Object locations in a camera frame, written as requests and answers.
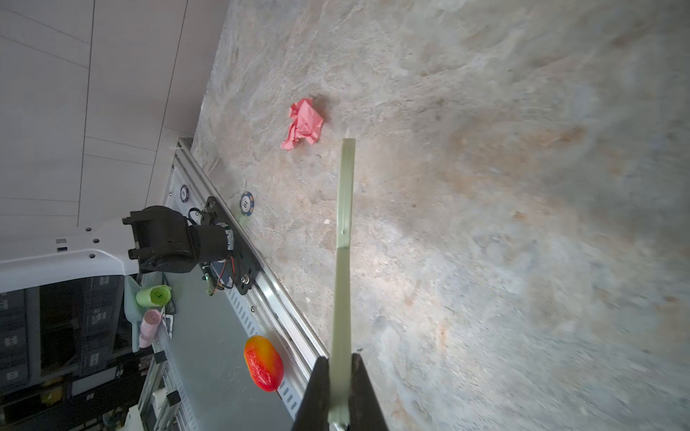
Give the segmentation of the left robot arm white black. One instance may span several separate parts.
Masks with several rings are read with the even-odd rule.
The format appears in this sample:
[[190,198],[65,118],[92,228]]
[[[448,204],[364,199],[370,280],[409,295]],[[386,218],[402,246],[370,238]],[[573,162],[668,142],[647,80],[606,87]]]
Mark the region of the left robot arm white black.
[[197,224],[172,208],[153,206],[100,226],[3,244],[1,292],[80,278],[189,273],[224,260],[233,247],[230,227]]

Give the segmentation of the green white hand brush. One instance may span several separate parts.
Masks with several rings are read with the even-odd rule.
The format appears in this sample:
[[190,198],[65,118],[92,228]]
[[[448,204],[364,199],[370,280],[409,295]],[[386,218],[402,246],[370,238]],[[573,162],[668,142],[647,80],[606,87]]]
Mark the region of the green white hand brush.
[[330,357],[330,407],[328,421],[350,425],[351,301],[350,240],[352,226],[356,140],[345,138],[341,146],[341,167],[336,208],[335,282]]

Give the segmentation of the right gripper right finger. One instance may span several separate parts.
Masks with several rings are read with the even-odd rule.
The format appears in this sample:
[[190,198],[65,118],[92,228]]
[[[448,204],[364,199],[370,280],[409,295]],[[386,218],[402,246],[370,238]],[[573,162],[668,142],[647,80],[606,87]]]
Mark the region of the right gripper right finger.
[[353,353],[351,359],[350,431],[388,431],[366,366],[358,353]]

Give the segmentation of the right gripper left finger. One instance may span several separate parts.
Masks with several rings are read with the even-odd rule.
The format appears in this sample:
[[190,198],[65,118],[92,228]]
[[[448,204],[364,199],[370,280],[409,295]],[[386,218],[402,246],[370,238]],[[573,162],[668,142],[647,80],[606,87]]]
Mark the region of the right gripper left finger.
[[292,431],[328,431],[330,409],[330,367],[327,357],[314,363],[307,389],[296,414]]

